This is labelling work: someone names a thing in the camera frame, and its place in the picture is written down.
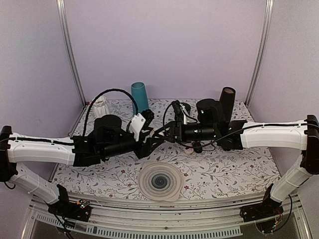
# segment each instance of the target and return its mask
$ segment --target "teal cup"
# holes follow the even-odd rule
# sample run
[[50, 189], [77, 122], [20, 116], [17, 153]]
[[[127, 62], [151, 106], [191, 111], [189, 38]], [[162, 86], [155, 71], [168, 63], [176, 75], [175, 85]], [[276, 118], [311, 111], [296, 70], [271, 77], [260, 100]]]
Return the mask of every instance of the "teal cup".
[[134, 100], [136, 101], [139, 112], [136, 112], [135, 106], [133, 104], [133, 112], [136, 115], [144, 110], [149, 109], [148, 97], [146, 95], [145, 84], [142, 82], [135, 82], [131, 85], [131, 92]]

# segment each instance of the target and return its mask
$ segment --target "white wall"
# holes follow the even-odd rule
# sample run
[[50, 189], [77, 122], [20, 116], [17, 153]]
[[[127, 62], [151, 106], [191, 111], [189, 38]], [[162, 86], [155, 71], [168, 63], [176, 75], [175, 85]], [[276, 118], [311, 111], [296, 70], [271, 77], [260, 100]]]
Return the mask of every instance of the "white wall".
[[[295, 121], [319, 117], [319, 1], [275, 1], [272, 23], [257, 89], [250, 110], [258, 121]], [[273, 149], [281, 174], [298, 152]], [[311, 227], [319, 238], [319, 177], [298, 194]]]
[[[69, 0], [66, 15], [86, 97], [143, 81], [149, 98], [244, 99], [265, 0]], [[108, 97], [123, 98], [123, 95]]]
[[[81, 110], [55, 0], [0, 1], [0, 127], [66, 136]], [[47, 177], [50, 164], [32, 169]], [[21, 237], [30, 196], [0, 184], [0, 238]]]

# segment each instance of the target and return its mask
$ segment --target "perforated metal strip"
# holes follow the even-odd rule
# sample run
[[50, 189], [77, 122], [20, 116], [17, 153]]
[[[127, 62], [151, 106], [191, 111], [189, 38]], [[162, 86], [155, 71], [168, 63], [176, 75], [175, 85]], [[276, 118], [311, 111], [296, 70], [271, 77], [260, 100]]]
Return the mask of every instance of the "perforated metal strip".
[[[62, 227], [59, 221], [52, 215], [37, 213], [38, 221]], [[123, 230], [113, 230], [100, 226], [84, 225], [81, 229], [70, 229], [71, 231], [100, 236], [109, 239], [223, 239], [241, 236], [240, 227], [231, 227], [220, 230], [186, 232], [186, 233], [153, 233], [153, 232], [132, 232]]]

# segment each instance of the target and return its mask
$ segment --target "floral tablecloth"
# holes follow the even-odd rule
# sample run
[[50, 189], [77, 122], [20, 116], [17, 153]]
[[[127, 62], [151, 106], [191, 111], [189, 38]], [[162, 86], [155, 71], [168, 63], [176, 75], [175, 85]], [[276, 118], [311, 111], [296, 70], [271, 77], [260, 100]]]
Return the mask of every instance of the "floral tablecloth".
[[[172, 100], [149, 100], [155, 113], [151, 126], [161, 127], [162, 115]], [[191, 105], [191, 115], [196, 116], [198, 100], [181, 100]], [[131, 120], [130, 100], [108, 101], [112, 114], [119, 116], [125, 128]], [[252, 120], [243, 102], [235, 102], [232, 115], [235, 119]], [[173, 110], [167, 112], [167, 121], [173, 120]], [[75, 135], [82, 133], [84, 116]], [[91, 112], [87, 132], [93, 130], [94, 114]], [[225, 198], [264, 192], [280, 175], [266, 147], [223, 151], [216, 146], [213, 151], [187, 155], [178, 144], [164, 143], [151, 156], [137, 159], [134, 153], [111, 157], [109, 161], [89, 167], [59, 165], [53, 183], [63, 185], [73, 193], [94, 196], [147, 200], [139, 191], [138, 174], [146, 161], [172, 164], [183, 176], [183, 188], [179, 200]]]

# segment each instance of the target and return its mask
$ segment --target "table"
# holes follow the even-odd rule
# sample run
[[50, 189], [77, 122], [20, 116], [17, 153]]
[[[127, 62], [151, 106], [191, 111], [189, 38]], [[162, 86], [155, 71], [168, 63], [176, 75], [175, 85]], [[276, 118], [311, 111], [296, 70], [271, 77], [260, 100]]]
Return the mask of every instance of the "table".
[[[197, 116], [198, 100], [180, 100], [191, 105], [191, 116]], [[162, 115], [172, 100], [149, 100], [155, 119], [150, 126], [161, 127]], [[130, 100], [108, 101], [111, 114], [119, 116], [125, 128], [131, 120]], [[74, 135], [82, 134], [85, 114]], [[234, 105], [233, 120], [253, 120], [242, 101]], [[167, 112], [167, 121], [173, 120], [172, 108]], [[87, 133], [93, 130], [94, 114], [90, 113]], [[164, 143], [149, 157], [138, 159], [134, 153], [111, 157], [109, 161], [89, 167], [59, 165], [53, 183], [61, 184], [68, 191], [99, 197], [148, 200], [138, 189], [137, 178], [147, 161], [166, 162], [174, 165], [183, 176], [183, 188], [179, 201], [227, 198], [264, 192], [280, 178], [274, 160], [266, 147], [223, 151], [216, 146], [214, 151], [201, 154], [185, 154], [178, 144]]]

